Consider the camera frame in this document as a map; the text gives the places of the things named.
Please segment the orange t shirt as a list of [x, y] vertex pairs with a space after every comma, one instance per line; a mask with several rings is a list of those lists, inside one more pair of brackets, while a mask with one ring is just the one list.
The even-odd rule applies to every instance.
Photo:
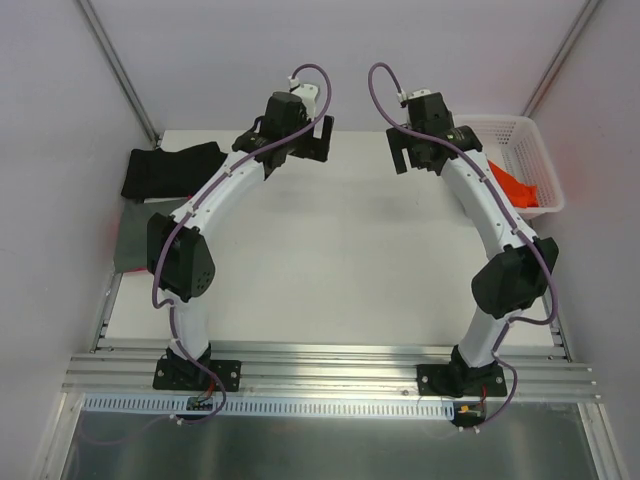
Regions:
[[488, 164], [498, 184], [514, 207], [525, 209], [539, 206], [535, 185], [521, 183], [491, 161]]

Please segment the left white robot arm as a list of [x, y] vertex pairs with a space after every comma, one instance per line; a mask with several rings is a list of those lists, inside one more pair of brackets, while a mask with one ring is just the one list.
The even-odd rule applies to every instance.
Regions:
[[185, 204], [147, 225], [147, 269], [152, 305], [169, 310], [169, 352], [180, 358], [176, 377], [188, 388], [210, 375], [208, 314], [201, 296], [216, 266], [212, 238], [223, 217], [290, 156], [326, 162], [333, 117], [317, 105], [319, 89], [301, 84], [268, 99], [255, 125], [236, 138], [211, 178]]

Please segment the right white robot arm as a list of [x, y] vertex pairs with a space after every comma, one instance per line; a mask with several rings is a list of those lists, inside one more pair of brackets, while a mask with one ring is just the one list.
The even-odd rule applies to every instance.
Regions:
[[547, 290], [559, 249], [520, 218], [480, 139], [471, 127], [455, 125], [441, 94], [418, 90], [398, 97], [407, 121], [387, 131], [397, 173], [415, 168], [440, 177], [472, 221], [487, 256], [471, 281], [476, 310], [452, 356], [459, 363], [447, 371], [451, 389], [467, 395], [481, 386], [481, 368], [494, 363], [508, 323]]

